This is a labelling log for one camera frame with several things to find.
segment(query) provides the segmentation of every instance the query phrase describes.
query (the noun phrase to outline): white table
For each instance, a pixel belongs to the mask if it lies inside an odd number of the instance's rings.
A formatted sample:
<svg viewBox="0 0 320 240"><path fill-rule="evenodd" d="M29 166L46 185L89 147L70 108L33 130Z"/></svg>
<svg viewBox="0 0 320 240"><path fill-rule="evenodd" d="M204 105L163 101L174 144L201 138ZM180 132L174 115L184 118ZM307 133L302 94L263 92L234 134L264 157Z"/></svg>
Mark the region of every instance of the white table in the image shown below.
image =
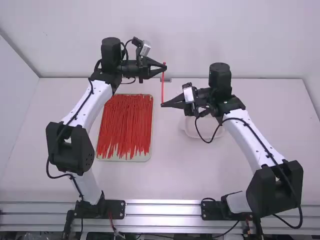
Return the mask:
<svg viewBox="0 0 320 240"><path fill-rule="evenodd" d="M207 79L173 79L165 84L165 100L182 92L182 84L208 86ZM0 230L61 231L65 213L77 199L71 181L46 175L48 156L45 129L58 122L80 99L85 78L42 78L30 104L19 137L0 182ZM279 220L262 220L265 233L320 234L320 123L301 79L233 79L233 94L246 105L251 119L287 160L304 169L300 230L289 230ZM245 190L253 176L249 164L229 134L205 144L179 129L183 110L160 108L159 79L121 85L118 93L154 97L151 159L147 162L95 160L92 169L106 198L127 200L127 216L116 221L124 232L222 233L233 222L202 221L199 202L204 197ZM102 111L90 131L95 147ZM52 175L58 175L55 166ZM282 214L298 223L298 211ZM107 220L85 220L85 231L110 231Z"/></svg>

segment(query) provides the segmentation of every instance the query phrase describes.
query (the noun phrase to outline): black joint housing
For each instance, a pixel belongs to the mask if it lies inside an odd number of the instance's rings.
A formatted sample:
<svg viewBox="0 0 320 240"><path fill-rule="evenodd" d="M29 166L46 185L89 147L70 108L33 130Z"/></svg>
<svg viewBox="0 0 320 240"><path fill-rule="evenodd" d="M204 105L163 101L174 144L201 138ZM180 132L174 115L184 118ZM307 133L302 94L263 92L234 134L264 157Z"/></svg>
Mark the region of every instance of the black joint housing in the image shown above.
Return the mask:
<svg viewBox="0 0 320 240"><path fill-rule="evenodd" d="M101 44L101 70L114 73L122 60L121 41L116 37L107 37Z"/></svg>
<svg viewBox="0 0 320 240"><path fill-rule="evenodd" d="M231 96L230 66L223 62L216 62L209 67L209 86L214 92L216 101L224 101Z"/></svg>
<svg viewBox="0 0 320 240"><path fill-rule="evenodd" d="M60 131L66 128L57 141ZM95 150L87 130L81 125L65 126L62 122L50 122L45 129L49 161L61 172L72 172L82 176L95 159Z"/></svg>
<svg viewBox="0 0 320 240"><path fill-rule="evenodd" d="M255 171L246 190L248 204L258 218L294 209L301 204L304 170L298 161L279 164L293 187L294 194L277 166L264 166Z"/></svg>

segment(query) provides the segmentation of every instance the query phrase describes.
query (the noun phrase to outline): metal frame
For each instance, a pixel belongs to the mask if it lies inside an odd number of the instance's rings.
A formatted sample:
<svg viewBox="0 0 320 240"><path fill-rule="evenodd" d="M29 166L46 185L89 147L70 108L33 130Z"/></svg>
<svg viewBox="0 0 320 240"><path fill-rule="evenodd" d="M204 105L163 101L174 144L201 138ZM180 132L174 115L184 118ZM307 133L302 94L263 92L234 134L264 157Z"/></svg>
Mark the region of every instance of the metal frame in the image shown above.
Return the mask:
<svg viewBox="0 0 320 240"><path fill-rule="evenodd" d="M203 221L200 200L126 200L123 220L114 225L125 233L224 233L234 221ZM74 202L0 202L0 231L50 231L64 229L67 211L74 209ZM290 229L275 217L261 220L265 234L320 235L320 205L302 205L303 225ZM279 216L296 224L299 214L292 209ZM83 232L113 232L108 219L84 219ZM239 223L233 234L241 234ZM73 231L81 230L81 220L75 219Z"/></svg>

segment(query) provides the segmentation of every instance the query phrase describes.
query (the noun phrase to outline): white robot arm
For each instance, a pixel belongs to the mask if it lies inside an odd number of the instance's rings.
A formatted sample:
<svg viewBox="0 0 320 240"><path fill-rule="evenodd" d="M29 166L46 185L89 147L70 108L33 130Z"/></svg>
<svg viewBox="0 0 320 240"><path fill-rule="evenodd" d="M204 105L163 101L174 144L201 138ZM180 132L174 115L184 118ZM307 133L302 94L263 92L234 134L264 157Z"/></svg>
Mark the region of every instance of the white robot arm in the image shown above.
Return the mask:
<svg viewBox="0 0 320 240"><path fill-rule="evenodd" d="M129 42L136 46L135 60L128 59L126 46ZM60 122L50 122L46 127L46 173L51 179L69 177L81 198L76 202L75 209L67 213L64 239L68 238L73 218L125 217L125 201L105 199L103 191L97 185L91 169L95 150L89 132L103 105L115 94L123 77L134 78L134 81L137 77L139 83L143 83L144 79L150 79L167 70L164 64L147 57L150 48L147 41L136 37L126 44L115 37L103 39L102 58L96 63L93 74L88 78L89 85L82 98ZM64 174L50 175L50 163Z"/></svg>
<svg viewBox="0 0 320 240"><path fill-rule="evenodd" d="M222 196L219 202L202 202L202 219L243 220L245 215L262 218L298 208L300 223L293 228L299 228L302 224L303 168L296 160L287 161L271 146L252 122L246 106L231 94L229 65L219 62L210 66L209 87L197 89L189 82L182 86L182 91L161 106L183 109L186 116L195 116L196 130L208 144L223 125L240 146L253 172L246 191ZM210 141L201 137L197 127L197 120L208 114L219 123Z"/></svg>

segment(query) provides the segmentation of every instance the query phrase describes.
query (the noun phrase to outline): black mounting bracket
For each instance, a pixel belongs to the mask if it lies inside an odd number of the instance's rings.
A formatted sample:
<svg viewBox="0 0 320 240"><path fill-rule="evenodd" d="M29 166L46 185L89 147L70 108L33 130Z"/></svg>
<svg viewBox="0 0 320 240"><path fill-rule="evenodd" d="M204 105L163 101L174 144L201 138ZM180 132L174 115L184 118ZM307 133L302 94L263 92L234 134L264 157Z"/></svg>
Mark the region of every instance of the black mounting bracket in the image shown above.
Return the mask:
<svg viewBox="0 0 320 240"><path fill-rule="evenodd" d="M87 201L77 201L74 208L75 219L124 219L126 202L124 200L106 200L102 192L96 205Z"/></svg>
<svg viewBox="0 0 320 240"><path fill-rule="evenodd" d="M224 201L202 201L201 217L204 221L252 221L252 213L232 213Z"/></svg>

